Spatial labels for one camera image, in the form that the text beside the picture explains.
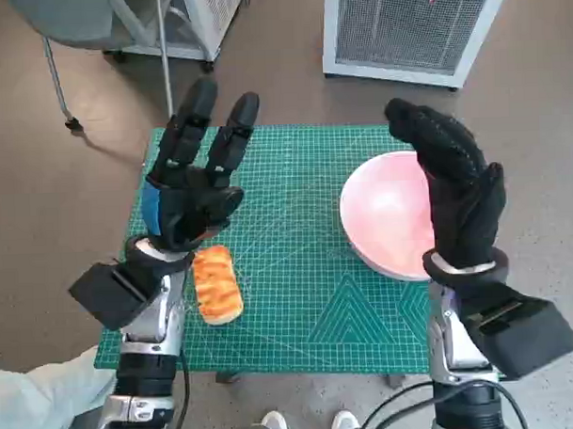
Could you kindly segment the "black left robot hand, blue tape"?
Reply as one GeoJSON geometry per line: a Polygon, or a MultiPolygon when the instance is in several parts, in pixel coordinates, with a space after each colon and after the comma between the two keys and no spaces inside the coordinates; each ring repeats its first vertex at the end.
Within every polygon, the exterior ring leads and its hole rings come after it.
{"type": "Polygon", "coordinates": [[[142,188],[141,214],[148,239],[160,251],[188,252],[230,224],[244,191],[231,186],[260,110],[259,95],[245,92],[215,135],[206,165],[194,165],[212,119],[217,84],[202,77],[167,123],[142,188]]]}

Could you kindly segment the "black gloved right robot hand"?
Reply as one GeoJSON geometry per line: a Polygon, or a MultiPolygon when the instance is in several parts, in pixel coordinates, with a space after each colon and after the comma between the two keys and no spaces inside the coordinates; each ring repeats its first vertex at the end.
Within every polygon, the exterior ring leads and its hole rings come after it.
{"type": "Polygon", "coordinates": [[[391,135],[411,144],[425,174],[435,251],[456,269],[495,261],[506,202],[502,164],[488,163],[463,123],[429,106],[395,98],[384,113],[391,135]]]}

